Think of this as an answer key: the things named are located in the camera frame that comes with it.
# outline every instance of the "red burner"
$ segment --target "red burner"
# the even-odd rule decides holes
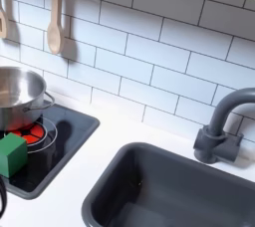
[[[12,133],[26,139],[28,144],[39,142],[45,136],[44,128],[38,123],[33,123],[22,129],[12,131]]]

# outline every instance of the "wooden spatula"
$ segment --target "wooden spatula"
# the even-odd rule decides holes
[[[8,18],[2,7],[2,0],[0,0],[0,38],[7,38]]]
[[[52,21],[48,28],[48,45],[53,54],[59,54],[64,47],[64,32],[61,26],[62,0],[52,0]]]

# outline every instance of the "white countertop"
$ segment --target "white countertop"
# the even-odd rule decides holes
[[[101,125],[37,199],[24,200],[8,193],[1,227],[84,227],[81,209],[85,197],[127,143],[147,142],[194,159],[191,140],[53,95],[58,104],[97,117]],[[255,181],[254,163],[239,157],[235,165],[219,162],[212,166]]]

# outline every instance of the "sink basin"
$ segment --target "sink basin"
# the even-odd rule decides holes
[[[82,214],[88,227],[254,227],[255,184],[132,143],[100,177]]]

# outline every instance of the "green block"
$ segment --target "green block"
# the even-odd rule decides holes
[[[20,170],[28,160],[26,140],[9,133],[0,140],[0,174],[11,177]]]

